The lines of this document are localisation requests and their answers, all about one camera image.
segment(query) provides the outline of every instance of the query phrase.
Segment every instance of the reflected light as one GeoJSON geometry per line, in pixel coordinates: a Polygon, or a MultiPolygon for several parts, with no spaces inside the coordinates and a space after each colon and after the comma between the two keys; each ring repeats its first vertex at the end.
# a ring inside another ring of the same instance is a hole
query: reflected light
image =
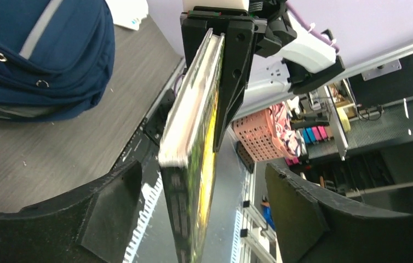
{"type": "Polygon", "coordinates": [[[407,119],[410,118],[410,116],[408,116],[408,108],[406,107],[406,99],[403,98],[403,108],[405,108],[405,116],[407,119]]]}

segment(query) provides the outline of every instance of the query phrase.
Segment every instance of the gray stripe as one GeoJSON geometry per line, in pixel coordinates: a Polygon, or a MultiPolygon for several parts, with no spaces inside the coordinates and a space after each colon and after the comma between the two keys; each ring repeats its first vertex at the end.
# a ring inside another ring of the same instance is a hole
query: gray stripe
{"type": "Polygon", "coordinates": [[[63,0],[50,0],[41,17],[37,20],[36,24],[29,33],[29,36],[27,36],[24,45],[22,45],[21,51],[19,52],[20,56],[25,59],[29,59],[31,57],[32,52],[36,48],[37,42],[39,42],[39,39],[42,37],[42,34],[47,28],[48,23],[55,14],[56,10],[61,5],[61,2],[63,2],[63,0]]]}

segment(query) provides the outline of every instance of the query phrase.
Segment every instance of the laundry basket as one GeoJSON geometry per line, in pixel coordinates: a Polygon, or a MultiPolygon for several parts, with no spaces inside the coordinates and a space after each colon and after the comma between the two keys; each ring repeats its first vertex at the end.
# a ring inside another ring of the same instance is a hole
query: laundry basket
{"type": "Polygon", "coordinates": [[[254,161],[294,158],[278,137],[269,108],[240,118],[232,125],[237,138],[254,161]]]}

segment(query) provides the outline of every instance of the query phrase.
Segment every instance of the white paper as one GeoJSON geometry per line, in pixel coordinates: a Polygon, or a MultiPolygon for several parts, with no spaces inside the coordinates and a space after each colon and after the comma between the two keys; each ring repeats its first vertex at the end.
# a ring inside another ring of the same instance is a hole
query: white paper
{"type": "Polygon", "coordinates": [[[132,30],[139,30],[141,21],[148,15],[147,0],[106,0],[113,23],[132,30]]]}

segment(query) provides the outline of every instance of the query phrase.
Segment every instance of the blue object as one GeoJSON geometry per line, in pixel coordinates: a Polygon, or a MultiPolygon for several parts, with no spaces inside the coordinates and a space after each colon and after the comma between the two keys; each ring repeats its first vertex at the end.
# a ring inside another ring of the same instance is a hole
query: blue object
{"type": "Polygon", "coordinates": [[[305,130],[307,131],[308,137],[311,140],[311,142],[316,142],[316,137],[314,136],[314,133],[311,130],[311,128],[306,128],[305,130]]]}
{"type": "Polygon", "coordinates": [[[59,108],[13,121],[69,119],[95,107],[114,54],[103,0],[0,0],[0,106],[59,108]]]}
{"type": "Polygon", "coordinates": [[[303,134],[303,140],[305,141],[305,144],[310,144],[311,140],[309,139],[307,131],[305,129],[302,130],[302,134],[303,134]]]}
{"type": "Polygon", "coordinates": [[[269,207],[263,207],[263,217],[265,218],[266,222],[268,225],[273,229],[276,230],[276,227],[274,226],[273,218],[271,217],[271,208],[269,207]]]}

